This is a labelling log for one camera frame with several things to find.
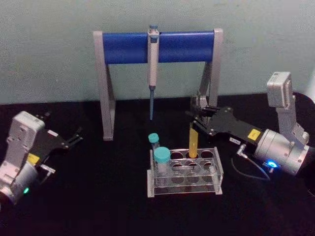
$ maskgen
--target cable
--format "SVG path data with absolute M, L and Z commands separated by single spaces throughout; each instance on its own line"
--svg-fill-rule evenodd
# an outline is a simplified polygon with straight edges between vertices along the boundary
M 266 178 L 247 175 L 247 174 L 245 174 L 245 173 L 239 171 L 239 170 L 235 167 L 234 162 L 233 162 L 233 157 L 232 157 L 232 158 L 231 158 L 231 164 L 232 164 L 233 169 L 234 169 L 237 173 L 239 173 L 240 175 L 243 175 L 243 176 L 246 176 L 246 177 L 249 177 L 249 178 L 255 178 L 255 179 L 259 179 L 259 180 L 263 180 L 263 181 L 270 181 L 270 177 L 267 175 L 267 173 L 266 173 L 259 165 L 257 165 L 254 161 L 250 160 L 249 158 L 247 158 L 246 160 L 248 160 L 248 161 L 251 162 L 253 165 L 255 165 L 255 166 L 266 176 Z

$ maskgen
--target teal cap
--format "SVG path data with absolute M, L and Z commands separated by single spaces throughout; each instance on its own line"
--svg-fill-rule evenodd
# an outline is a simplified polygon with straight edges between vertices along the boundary
M 158 142 L 158 134 L 157 133 L 149 134 L 148 138 L 149 138 L 149 142 L 151 144 L 154 144 L 154 143 Z
M 171 159 L 171 151 L 167 147 L 158 147 L 153 154 L 154 160 L 158 163 L 166 163 Z

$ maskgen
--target black table surface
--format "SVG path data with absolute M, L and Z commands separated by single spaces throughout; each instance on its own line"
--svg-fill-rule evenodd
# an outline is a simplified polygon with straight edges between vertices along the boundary
M 297 121 L 315 146 L 315 105 L 296 94 Z M 266 94 L 219 97 L 234 115 L 262 129 L 279 131 L 275 109 Z M 24 110 L 52 111 L 46 127 L 69 138 L 78 126 L 84 140 L 65 155 L 52 156 L 57 171 L 38 189 L 31 189 L 9 213 L 0 214 L 0 235 L 315 235 L 315 198 L 302 179 L 275 171 L 270 182 L 240 176 L 231 153 L 216 145 L 224 170 L 223 195 L 176 194 L 147 198 L 148 134 L 160 144 L 188 148 L 189 98 L 156 99 L 154 120 L 149 101 L 118 101 L 114 141 L 102 140 L 99 102 L 64 102 L 0 106 L 0 161 L 7 149 L 11 119 Z M 259 174 L 239 160 L 243 171 Z

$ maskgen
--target light blue wall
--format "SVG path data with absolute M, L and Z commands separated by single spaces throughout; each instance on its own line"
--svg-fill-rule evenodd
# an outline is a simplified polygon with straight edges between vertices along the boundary
M 315 65 L 312 0 L 2 0 L 0 103 L 98 99 L 93 30 L 224 30 L 221 94 L 264 92 L 274 71 L 304 91 Z M 157 97 L 188 96 L 201 63 L 162 64 Z M 111 67 L 118 99 L 147 98 L 146 65 Z

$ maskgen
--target blue led light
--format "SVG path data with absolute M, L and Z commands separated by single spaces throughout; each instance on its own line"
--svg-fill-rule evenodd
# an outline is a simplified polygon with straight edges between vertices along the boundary
M 268 166 L 272 167 L 272 168 L 276 168 L 278 167 L 276 163 L 274 163 L 273 161 L 268 161 Z

